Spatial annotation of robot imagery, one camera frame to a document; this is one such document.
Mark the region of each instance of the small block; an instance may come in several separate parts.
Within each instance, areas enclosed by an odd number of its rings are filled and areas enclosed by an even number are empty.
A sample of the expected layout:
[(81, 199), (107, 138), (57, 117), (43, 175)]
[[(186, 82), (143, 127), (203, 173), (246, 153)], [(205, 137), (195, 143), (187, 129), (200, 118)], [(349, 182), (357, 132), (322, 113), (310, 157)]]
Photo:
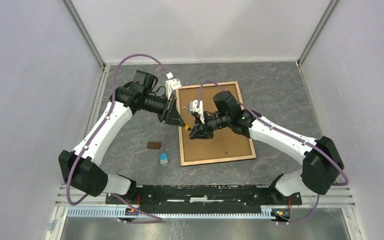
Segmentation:
[(173, 90), (176, 90), (182, 86), (182, 83), (180, 81), (173, 84)]
[(167, 160), (167, 153), (163, 152), (161, 156), (159, 156), (159, 164), (162, 167), (169, 165), (169, 161)]
[(161, 148), (161, 142), (158, 141), (149, 141), (147, 145), (148, 149), (160, 149)]
[(174, 77), (172, 72), (167, 73), (166, 76), (168, 79), (172, 79)]

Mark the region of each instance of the blue and white block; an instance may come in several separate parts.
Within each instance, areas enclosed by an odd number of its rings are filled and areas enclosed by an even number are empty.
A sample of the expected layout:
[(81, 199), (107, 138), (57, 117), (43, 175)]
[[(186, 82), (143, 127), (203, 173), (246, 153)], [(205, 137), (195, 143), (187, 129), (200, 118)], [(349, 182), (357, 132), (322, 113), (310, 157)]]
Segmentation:
[(162, 167), (169, 165), (169, 160), (167, 160), (167, 153), (163, 152), (161, 156), (159, 156), (159, 164)]

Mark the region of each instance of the brown block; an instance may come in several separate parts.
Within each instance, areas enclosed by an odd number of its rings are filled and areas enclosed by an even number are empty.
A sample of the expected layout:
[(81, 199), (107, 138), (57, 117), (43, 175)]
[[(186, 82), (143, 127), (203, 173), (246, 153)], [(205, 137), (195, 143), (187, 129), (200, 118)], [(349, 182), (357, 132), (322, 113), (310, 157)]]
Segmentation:
[(148, 149), (160, 149), (161, 148), (161, 142), (149, 141), (147, 148)]

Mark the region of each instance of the black mounting bracket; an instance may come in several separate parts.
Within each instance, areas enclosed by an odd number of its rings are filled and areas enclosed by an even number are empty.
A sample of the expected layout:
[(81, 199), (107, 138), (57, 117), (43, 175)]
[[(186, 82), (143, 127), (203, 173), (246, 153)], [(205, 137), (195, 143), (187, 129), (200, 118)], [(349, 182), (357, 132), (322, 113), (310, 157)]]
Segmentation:
[[(315, 145), (326, 153), (343, 170), (344, 163), (334, 142), (322, 136)], [(305, 158), (302, 161), (302, 182), (311, 191), (325, 195), (339, 176), (339, 171), (318, 151), (312, 149), (305, 152)]]
[[(67, 183), (70, 170), (78, 155), (74, 151), (63, 150), (58, 157), (64, 183)], [(81, 157), (71, 178), (71, 186), (93, 197), (99, 196), (108, 182), (108, 174), (102, 171), (90, 157)]]
[[(142, 185), (129, 192), (123, 196), (127, 201), (138, 204), (140, 199), (140, 209), (152, 214), (261, 213), (261, 206), (288, 205), (287, 196), (273, 199), (273, 189), (261, 185)], [(298, 192), (290, 200), (303, 204)], [(123, 204), (115, 196), (105, 203)]]

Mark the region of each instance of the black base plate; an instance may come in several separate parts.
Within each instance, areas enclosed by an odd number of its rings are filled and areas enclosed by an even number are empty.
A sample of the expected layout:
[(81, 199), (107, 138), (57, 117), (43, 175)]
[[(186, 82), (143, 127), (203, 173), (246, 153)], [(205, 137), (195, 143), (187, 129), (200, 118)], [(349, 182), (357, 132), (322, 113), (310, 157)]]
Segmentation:
[[(135, 191), (134, 196), (140, 196), (140, 209), (152, 214), (261, 213), (261, 205), (288, 205), (288, 197), (260, 185), (143, 185), (131, 191)], [(136, 197), (127, 200), (138, 203)], [(290, 200), (292, 205), (303, 204), (298, 192)], [(105, 203), (123, 204), (115, 196), (107, 196)]]

